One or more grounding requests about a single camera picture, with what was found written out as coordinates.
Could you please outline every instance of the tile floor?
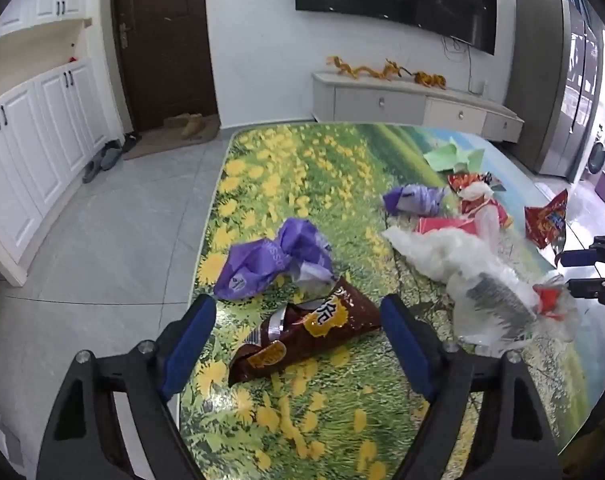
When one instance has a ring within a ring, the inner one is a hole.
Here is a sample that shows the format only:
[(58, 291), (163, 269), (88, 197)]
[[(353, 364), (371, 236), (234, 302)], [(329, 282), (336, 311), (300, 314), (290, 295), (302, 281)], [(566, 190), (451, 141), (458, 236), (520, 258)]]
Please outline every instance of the tile floor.
[(75, 353), (128, 351), (186, 311), (233, 132), (100, 173), (58, 218), (26, 285), (0, 276), (0, 413), (28, 472)]

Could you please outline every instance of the purple plastic bag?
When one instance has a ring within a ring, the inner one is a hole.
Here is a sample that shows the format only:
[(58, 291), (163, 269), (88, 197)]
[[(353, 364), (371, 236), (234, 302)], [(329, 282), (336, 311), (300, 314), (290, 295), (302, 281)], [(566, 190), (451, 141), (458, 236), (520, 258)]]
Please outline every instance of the purple plastic bag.
[(298, 283), (331, 283), (330, 251), (327, 239), (314, 224), (289, 218), (276, 240), (262, 238), (231, 247), (214, 294), (223, 300), (249, 298), (265, 290), (281, 272), (288, 272)]
[(394, 187), (383, 195), (385, 208), (393, 216), (409, 213), (418, 216), (438, 216), (440, 203), (447, 193), (444, 187), (426, 187), (422, 184)]

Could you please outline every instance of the brown door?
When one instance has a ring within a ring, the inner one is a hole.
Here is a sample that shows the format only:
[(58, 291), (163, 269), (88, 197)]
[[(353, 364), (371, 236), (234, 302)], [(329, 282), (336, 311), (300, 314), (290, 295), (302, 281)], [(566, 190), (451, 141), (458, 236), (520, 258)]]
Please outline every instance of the brown door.
[(121, 75), (134, 127), (217, 112), (204, 0), (114, 0)]

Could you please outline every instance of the table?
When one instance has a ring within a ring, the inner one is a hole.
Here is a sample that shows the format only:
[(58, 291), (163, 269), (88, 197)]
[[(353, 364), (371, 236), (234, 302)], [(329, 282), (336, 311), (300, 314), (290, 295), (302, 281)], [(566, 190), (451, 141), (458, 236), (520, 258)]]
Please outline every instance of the table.
[[(546, 199), (486, 140), (415, 126), (309, 123), (236, 134), (203, 235), (194, 294), (212, 292), (231, 244), (273, 238), (285, 218), (298, 216), (327, 236), (337, 274), (375, 302), (399, 293), (441, 338), (451, 338), (453, 304), (444, 286), (415, 272), (380, 236), (396, 221), (380, 208), (380, 195), (391, 186), (446, 186), (422, 154), (449, 137), (465, 149), (485, 149), (483, 171), (502, 179), (507, 191), (497, 198), (514, 217), (502, 235), (501, 257), (536, 283), (553, 270), (553, 255), (538, 253), (524, 239), (522, 208)], [(449, 197), (447, 206), (455, 200)], [(568, 233), (567, 248), (574, 247), (581, 246)], [(598, 275), (594, 267), (564, 270), (569, 277)], [(255, 298), (218, 301), (214, 332), (180, 402), (181, 435), (209, 480), (382, 480), (393, 475), (413, 441), (428, 404), (410, 389), (382, 332), (270, 380), (226, 386), (227, 364), (250, 330), (284, 302), (303, 299), (279, 276)], [(584, 325), (574, 342), (542, 338), (524, 351), (559, 449), (605, 389), (605, 308), (583, 300), (580, 309)], [(478, 408), (473, 394), (445, 478), (461, 473)]]

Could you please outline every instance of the refrigerator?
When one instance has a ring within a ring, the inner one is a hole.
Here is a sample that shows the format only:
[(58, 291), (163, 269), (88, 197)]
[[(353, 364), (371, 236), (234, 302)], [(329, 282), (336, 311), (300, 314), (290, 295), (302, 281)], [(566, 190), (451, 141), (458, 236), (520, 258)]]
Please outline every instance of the refrigerator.
[(505, 105), (524, 120), (513, 155), (534, 173), (567, 177), (596, 100), (598, 43), (567, 0), (516, 0)]

